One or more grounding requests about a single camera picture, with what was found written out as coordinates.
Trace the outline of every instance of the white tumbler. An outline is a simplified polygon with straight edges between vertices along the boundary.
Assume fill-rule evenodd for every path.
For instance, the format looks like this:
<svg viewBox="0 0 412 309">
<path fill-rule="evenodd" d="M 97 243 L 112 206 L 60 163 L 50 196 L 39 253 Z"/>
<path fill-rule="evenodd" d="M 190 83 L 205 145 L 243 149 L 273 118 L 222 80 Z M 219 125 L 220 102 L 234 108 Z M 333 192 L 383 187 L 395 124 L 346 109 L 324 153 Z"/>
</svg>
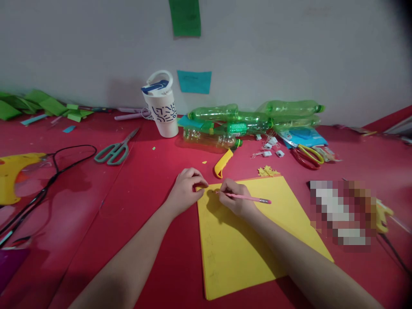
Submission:
<svg viewBox="0 0 412 309">
<path fill-rule="evenodd" d="M 167 75 L 169 81 L 160 80 L 152 84 L 157 76 L 161 74 Z M 172 74 L 161 70 L 154 72 L 147 80 L 147 86 L 142 88 L 143 96 L 160 135 L 168 138 L 176 136 L 179 132 L 172 84 Z"/>
</svg>

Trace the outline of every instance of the scissors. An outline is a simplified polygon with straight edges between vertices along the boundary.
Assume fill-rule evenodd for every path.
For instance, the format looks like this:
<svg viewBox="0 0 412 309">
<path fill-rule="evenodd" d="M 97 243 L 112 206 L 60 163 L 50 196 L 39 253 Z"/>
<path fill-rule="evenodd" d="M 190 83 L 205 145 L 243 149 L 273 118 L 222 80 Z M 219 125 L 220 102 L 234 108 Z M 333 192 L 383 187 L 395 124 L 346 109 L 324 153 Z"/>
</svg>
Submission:
<svg viewBox="0 0 412 309">
<path fill-rule="evenodd" d="M 137 131 L 139 131 L 139 129 L 140 128 L 137 128 L 132 133 L 130 133 L 123 142 L 111 144 L 107 146 L 106 148 L 104 148 L 94 157 L 94 160 L 98 163 L 103 163 L 107 161 L 107 165 L 119 165 L 120 163 L 122 163 L 126 159 L 127 155 L 129 154 L 129 147 L 127 146 L 127 142 L 133 136 L 135 136 L 135 134 L 137 133 Z M 123 152 L 123 150 L 124 150 L 123 156 L 120 159 L 118 159 L 116 162 L 113 162 L 119 156 L 119 154 Z"/>
<path fill-rule="evenodd" d="M 310 170 L 318 170 L 321 168 L 321 164 L 325 163 L 323 157 L 319 153 L 317 153 L 316 150 L 301 144 L 298 145 L 282 136 L 281 138 L 292 147 L 292 155 L 300 165 Z M 313 157 L 310 152 L 313 153 L 317 157 L 317 159 Z"/>
</svg>

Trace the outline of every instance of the hand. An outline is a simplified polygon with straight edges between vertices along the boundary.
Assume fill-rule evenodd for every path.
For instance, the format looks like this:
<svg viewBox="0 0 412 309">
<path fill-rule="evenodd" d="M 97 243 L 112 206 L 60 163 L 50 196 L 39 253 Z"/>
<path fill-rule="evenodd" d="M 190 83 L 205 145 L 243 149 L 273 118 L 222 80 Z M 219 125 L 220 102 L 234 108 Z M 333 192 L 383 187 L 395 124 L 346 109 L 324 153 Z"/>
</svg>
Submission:
<svg viewBox="0 0 412 309">
<path fill-rule="evenodd" d="M 247 217 L 251 214 L 251 212 L 254 212 L 258 209 L 254 202 L 238 199 L 235 197 L 231 198 L 224 194 L 224 192 L 250 196 L 249 190 L 245 185 L 239 185 L 232 179 L 226 178 L 223 181 L 218 193 L 220 202 L 228 207 L 231 211 L 233 211 L 235 215 L 242 218 Z"/>
<path fill-rule="evenodd" d="M 201 184 L 204 188 L 209 187 L 209 184 L 197 169 L 191 167 L 178 174 L 175 185 L 165 202 L 165 205 L 172 210 L 174 217 L 187 210 L 203 196 L 205 189 L 193 192 L 195 184 Z"/>
</svg>

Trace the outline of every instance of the yellow cardstock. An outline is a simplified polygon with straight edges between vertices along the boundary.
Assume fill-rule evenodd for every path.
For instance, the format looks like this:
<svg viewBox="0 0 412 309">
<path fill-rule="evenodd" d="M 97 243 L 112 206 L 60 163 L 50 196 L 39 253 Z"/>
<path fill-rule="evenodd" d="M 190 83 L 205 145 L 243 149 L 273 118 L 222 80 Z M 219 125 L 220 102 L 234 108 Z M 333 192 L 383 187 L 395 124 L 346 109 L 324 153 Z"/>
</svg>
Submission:
<svg viewBox="0 0 412 309">
<path fill-rule="evenodd" d="M 271 200 L 256 206 L 273 222 L 333 262 L 298 200 L 281 176 L 239 181 L 253 197 Z M 287 275 L 265 241 L 222 205 L 210 185 L 197 202 L 206 299 Z"/>
</svg>

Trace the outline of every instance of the red tabletop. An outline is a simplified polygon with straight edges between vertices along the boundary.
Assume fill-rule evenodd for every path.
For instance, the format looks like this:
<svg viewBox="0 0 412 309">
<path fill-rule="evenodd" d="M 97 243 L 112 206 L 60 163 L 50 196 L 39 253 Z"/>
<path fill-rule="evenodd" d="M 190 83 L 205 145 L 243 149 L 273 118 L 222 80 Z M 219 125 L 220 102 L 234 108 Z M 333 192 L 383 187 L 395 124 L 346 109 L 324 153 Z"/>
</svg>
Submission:
<svg viewBox="0 0 412 309">
<path fill-rule="evenodd" d="M 134 128 L 140 131 L 129 142 L 130 154 L 123 165 L 108 167 L 92 160 L 61 175 L 49 197 L 22 225 L 13 239 L 35 233 L 32 252 L 0 297 L 0 307 L 66 308 L 97 272 L 143 226 L 166 199 L 175 177 L 183 168 L 195 167 L 209 183 L 221 182 L 213 167 L 221 154 L 181 148 L 179 138 L 162 138 L 155 123 L 147 120 L 114 121 L 113 115 L 94 114 L 77 124 L 71 133 L 62 130 L 75 124 L 62 119 L 48 129 L 49 121 L 25 127 L 18 121 L 0 124 L 4 147 L 0 156 L 52 152 L 68 145 L 95 145 L 98 149 L 122 141 Z M 367 188 L 412 227 L 412 152 L 402 142 L 381 136 L 361 137 L 349 130 L 321 126 L 318 129 L 342 158 L 318 171 L 299 165 L 286 147 L 283 158 L 250 159 L 261 144 L 245 140 L 223 171 L 235 180 L 253 178 L 257 168 L 270 165 L 286 179 L 306 213 L 310 211 L 309 180 L 363 180 Z M 83 154 L 62 158 L 75 161 Z M 27 202 L 24 199 L 16 208 Z M 0 222 L 11 216 L 0 210 Z M 404 261 L 410 263 L 412 236 L 388 222 L 388 238 Z M 362 285 L 386 308 L 398 308 L 408 288 L 408 278 L 389 248 L 374 239 L 370 252 L 346 252 L 320 235 L 335 263 Z M 308 303 L 293 282 L 281 278 L 207 301 L 196 206 L 171 224 L 159 250 L 146 286 L 137 302 L 140 308 L 176 307 L 238 308 L 301 307 Z"/>
</svg>

